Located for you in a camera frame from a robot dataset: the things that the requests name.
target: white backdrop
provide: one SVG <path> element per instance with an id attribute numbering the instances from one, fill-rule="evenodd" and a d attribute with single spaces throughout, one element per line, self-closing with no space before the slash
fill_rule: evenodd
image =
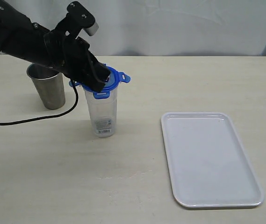
<path id="1" fill-rule="evenodd" d="M 7 0 L 48 28 L 72 0 Z M 96 55 L 260 55 L 266 0 L 79 0 L 100 29 Z"/>

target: label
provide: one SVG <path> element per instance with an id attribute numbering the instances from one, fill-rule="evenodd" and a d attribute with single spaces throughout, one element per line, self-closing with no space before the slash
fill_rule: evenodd
<path id="1" fill-rule="evenodd" d="M 111 119 L 96 120 L 94 124 L 96 128 L 96 132 L 98 134 L 109 134 L 112 132 L 112 120 Z"/>

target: barcode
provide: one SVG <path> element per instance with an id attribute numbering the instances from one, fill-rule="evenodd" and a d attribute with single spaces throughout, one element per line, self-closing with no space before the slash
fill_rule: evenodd
<path id="1" fill-rule="evenodd" d="M 101 131 L 97 131 L 98 134 L 107 134 L 107 133 L 110 133 L 111 129 L 108 129 L 108 130 L 101 130 Z"/>

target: table surface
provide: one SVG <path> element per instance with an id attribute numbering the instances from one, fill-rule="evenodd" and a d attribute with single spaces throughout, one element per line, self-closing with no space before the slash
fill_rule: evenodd
<path id="1" fill-rule="evenodd" d="M 266 223 L 266 57 L 99 57 L 125 71 L 117 132 L 92 134 L 85 95 L 71 114 L 0 127 L 0 224 Z M 46 110 L 26 76 L 28 62 L 0 56 L 0 121 Z M 265 192 L 246 210 L 186 210 L 173 196 L 160 118 L 165 112 L 223 112 L 243 141 Z"/>

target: container lid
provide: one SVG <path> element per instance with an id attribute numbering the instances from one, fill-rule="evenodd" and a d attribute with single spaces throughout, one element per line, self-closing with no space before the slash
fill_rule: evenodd
<path id="1" fill-rule="evenodd" d="M 227 115 L 170 112 L 161 122 L 178 203 L 203 209 L 262 204 L 263 190 Z"/>
<path id="2" fill-rule="evenodd" d="M 130 76 L 126 75 L 124 72 L 119 72 L 114 68 L 108 66 L 107 68 L 110 70 L 111 73 L 105 87 L 100 93 L 92 91 L 88 86 L 83 85 L 81 83 L 75 83 L 75 86 L 81 85 L 84 88 L 84 90 L 88 92 L 93 92 L 93 96 L 96 99 L 106 99 L 110 96 L 110 91 L 117 88 L 119 83 L 129 83 L 131 81 Z"/>

